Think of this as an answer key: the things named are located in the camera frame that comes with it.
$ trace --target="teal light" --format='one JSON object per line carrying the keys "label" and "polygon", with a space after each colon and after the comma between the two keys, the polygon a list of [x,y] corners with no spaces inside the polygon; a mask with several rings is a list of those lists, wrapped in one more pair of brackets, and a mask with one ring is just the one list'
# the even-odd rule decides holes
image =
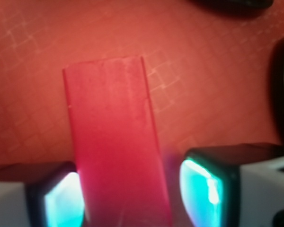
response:
{"label": "teal light", "polygon": [[80,227],[84,218],[84,200],[78,173],[66,175],[45,196],[48,227]]}
{"label": "teal light", "polygon": [[180,190],[184,207],[196,227],[222,225],[223,184],[220,178],[187,159],[180,168]]}

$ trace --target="black object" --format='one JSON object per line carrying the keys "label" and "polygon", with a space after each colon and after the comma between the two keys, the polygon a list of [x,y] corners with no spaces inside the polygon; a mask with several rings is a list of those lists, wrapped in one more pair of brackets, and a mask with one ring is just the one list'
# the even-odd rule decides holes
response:
{"label": "black object", "polygon": [[229,0],[229,1],[259,9],[271,7],[272,4],[274,3],[274,0]]}
{"label": "black object", "polygon": [[44,196],[69,172],[73,162],[0,165],[0,182],[23,182],[31,226],[46,226]]}
{"label": "black object", "polygon": [[271,110],[275,127],[284,145],[284,38],[274,46],[269,64]]}
{"label": "black object", "polygon": [[284,210],[277,212],[273,219],[273,227],[284,227]]}

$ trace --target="orange textured surface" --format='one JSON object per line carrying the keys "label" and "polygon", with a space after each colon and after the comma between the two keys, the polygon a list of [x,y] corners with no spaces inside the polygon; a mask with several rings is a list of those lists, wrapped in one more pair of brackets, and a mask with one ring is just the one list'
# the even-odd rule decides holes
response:
{"label": "orange textured surface", "polygon": [[62,69],[129,55],[145,59],[167,167],[191,146],[280,144],[267,88],[282,38],[284,0],[252,16],[199,0],[0,0],[0,164],[72,160]]}

